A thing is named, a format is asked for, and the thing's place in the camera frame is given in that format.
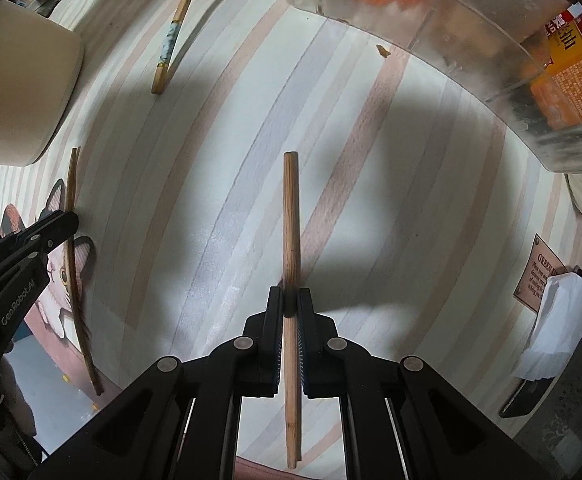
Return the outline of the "light bamboo chopstick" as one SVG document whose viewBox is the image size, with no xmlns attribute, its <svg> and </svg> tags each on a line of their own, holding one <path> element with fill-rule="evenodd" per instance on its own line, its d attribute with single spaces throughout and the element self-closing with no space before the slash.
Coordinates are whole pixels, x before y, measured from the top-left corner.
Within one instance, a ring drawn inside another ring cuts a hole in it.
<svg viewBox="0 0 582 480">
<path fill-rule="evenodd" d="M 77 190 L 77 163 L 79 157 L 79 148 L 74 146 L 70 150 L 70 161 L 68 162 L 67 178 L 66 178 L 66 210 L 73 212 L 76 202 L 76 190 Z M 78 346 L 80 352 L 82 352 L 82 360 L 84 361 L 87 375 L 92 385 L 93 392 L 96 396 L 101 396 L 104 389 L 102 382 L 97 373 L 96 367 L 93 364 L 92 355 L 89 347 L 89 337 L 88 330 L 84 321 L 84 311 L 82 310 L 82 293 L 78 287 L 77 283 L 77 269 L 76 269 L 76 259 L 75 259 L 75 237 L 72 236 L 65 243 L 65 269 L 68 274 L 68 292 L 70 293 L 70 305 L 72 306 L 72 315 L 74 320 L 74 326 L 76 330 L 76 336 L 78 340 Z"/>
</svg>

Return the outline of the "tan wooden chopstick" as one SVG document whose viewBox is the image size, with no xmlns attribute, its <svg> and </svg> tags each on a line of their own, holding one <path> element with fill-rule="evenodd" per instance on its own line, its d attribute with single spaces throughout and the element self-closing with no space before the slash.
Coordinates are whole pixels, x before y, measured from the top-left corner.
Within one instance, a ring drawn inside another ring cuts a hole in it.
<svg viewBox="0 0 582 480">
<path fill-rule="evenodd" d="M 283 154 L 282 368 L 285 375 L 285 452 L 289 469 L 302 459 L 301 378 L 297 345 L 297 290 L 301 277 L 299 154 Z"/>
</svg>

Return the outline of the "beige ribbed utensil holder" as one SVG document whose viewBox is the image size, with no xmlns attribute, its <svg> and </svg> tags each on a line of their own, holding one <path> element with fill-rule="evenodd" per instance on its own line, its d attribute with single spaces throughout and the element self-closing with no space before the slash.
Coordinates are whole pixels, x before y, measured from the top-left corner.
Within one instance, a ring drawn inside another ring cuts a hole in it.
<svg viewBox="0 0 582 480">
<path fill-rule="evenodd" d="M 44 154 L 83 59 L 77 32 L 0 1 L 0 165 L 25 167 Z"/>
</svg>

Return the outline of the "patterned wooden chopstick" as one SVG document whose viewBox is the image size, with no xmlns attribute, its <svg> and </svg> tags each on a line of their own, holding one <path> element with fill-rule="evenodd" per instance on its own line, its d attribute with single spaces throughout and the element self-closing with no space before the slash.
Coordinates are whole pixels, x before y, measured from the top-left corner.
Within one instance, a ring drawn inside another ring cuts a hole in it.
<svg viewBox="0 0 582 480">
<path fill-rule="evenodd" d="M 154 96 L 159 96 L 165 89 L 169 63 L 172 61 L 176 41 L 191 3 L 192 0 L 179 0 L 172 21 L 169 23 L 152 81 L 151 93 Z"/>
</svg>

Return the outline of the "black phone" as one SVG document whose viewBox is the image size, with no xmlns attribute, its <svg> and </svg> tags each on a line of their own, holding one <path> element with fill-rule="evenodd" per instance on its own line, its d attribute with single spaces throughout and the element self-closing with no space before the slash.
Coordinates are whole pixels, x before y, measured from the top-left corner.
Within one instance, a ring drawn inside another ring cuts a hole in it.
<svg viewBox="0 0 582 480">
<path fill-rule="evenodd" d="M 509 396 L 505 404 L 500 408 L 500 418 L 515 418 L 529 415 L 538 402 L 542 400 L 554 378 L 542 378 L 538 380 L 523 380 L 518 388 Z"/>
</svg>

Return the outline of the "brown printed mat label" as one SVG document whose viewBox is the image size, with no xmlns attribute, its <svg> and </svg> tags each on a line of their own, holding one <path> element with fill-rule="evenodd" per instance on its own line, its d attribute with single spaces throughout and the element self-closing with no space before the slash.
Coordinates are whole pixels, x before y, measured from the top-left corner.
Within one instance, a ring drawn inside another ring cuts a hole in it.
<svg viewBox="0 0 582 480">
<path fill-rule="evenodd" d="M 535 313 L 540 312 L 547 280 L 564 274 L 567 267 L 538 234 L 534 236 L 531 252 L 521 278 L 515 287 L 514 297 Z"/>
</svg>

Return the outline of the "white folded paper towel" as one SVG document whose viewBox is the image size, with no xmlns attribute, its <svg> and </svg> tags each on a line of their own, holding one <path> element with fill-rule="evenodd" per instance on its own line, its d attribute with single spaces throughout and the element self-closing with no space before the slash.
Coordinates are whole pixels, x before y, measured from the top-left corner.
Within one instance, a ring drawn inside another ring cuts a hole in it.
<svg viewBox="0 0 582 480">
<path fill-rule="evenodd" d="M 559 376 L 582 339 L 582 278 L 551 276 L 532 333 L 512 376 L 529 382 Z"/>
</svg>

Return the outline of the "orange label sauce bottle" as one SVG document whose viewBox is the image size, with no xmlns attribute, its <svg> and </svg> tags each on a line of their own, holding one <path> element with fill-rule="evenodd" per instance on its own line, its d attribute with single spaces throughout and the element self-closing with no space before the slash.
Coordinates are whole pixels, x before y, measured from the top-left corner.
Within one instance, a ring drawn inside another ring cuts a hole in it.
<svg viewBox="0 0 582 480">
<path fill-rule="evenodd" d="M 531 82 L 538 108 L 554 129 L 582 122 L 582 4 L 573 3 L 529 38 L 543 73 Z"/>
</svg>

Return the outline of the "clear acrylic condiment organizer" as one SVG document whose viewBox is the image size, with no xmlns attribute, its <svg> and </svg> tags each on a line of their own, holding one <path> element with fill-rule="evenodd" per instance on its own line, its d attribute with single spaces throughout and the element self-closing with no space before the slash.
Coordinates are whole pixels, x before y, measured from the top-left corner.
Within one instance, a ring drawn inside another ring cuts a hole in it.
<svg viewBox="0 0 582 480">
<path fill-rule="evenodd" d="M 387 40 L 470 92 L 548 169 L 582 172 L 582 122 L 552 128 L 531 93 L 529 38 L 580 0 L 287 0 Z"/>
</svg>

